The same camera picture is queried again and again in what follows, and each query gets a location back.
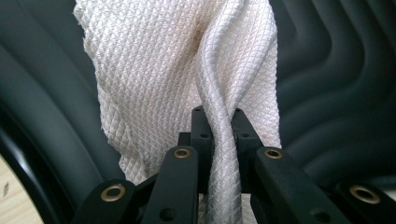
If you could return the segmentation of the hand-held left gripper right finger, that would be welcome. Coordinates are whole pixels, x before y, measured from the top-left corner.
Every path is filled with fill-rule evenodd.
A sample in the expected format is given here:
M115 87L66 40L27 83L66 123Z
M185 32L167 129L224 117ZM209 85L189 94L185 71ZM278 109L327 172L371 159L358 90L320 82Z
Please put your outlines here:
M232 119L233 135L236 140L237 159L243 193L252 191L254 182L254 161L256 150L262 146L262 141L245 112L236 108Z

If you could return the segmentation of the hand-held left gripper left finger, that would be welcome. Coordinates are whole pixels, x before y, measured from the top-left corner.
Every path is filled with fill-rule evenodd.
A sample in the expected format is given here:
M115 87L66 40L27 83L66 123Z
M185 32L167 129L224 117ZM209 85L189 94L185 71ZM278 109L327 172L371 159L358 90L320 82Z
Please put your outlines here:
M214 143L213 134L202 106L197 106L191 111L191 130L180 133L177 144L193 147L198 152L198 192L207 193Z

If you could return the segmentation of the white cleaning cloth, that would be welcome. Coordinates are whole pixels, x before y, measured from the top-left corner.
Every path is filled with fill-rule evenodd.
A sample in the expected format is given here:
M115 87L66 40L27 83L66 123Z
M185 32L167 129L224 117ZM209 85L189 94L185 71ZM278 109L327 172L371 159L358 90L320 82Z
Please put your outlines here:
M158 172L201 106L215 140L199 219L256 224L241 189L231 120L246 113L278 147L277 28L269 0L77 0L101 122L133 183Z

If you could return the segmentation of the black wavy tray stand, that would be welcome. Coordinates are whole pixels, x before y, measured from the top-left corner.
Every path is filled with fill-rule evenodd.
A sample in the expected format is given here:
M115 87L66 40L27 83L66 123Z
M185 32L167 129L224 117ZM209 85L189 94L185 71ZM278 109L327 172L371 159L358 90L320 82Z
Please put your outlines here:
M282 147L323 188L396 188L396 0L270 0ZM122 178L75 0L0 0L0 156L49 224Z

